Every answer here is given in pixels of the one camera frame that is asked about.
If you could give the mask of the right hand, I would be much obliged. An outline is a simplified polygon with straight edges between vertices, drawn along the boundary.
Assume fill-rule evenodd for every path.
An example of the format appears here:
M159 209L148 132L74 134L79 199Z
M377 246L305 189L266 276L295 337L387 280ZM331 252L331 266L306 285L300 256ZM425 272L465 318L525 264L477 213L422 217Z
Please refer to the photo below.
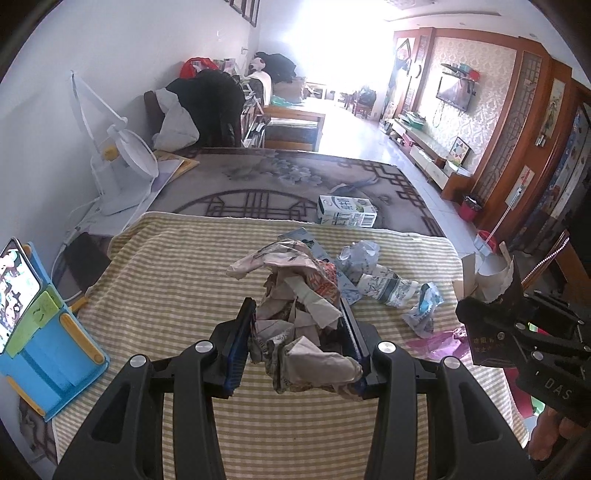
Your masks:
M530 442L527 446L529 456L535 461L545 461L552 453L556 442L561 439L578 437L585 431L572 420L564 417L555 409L546 406L538 417Z

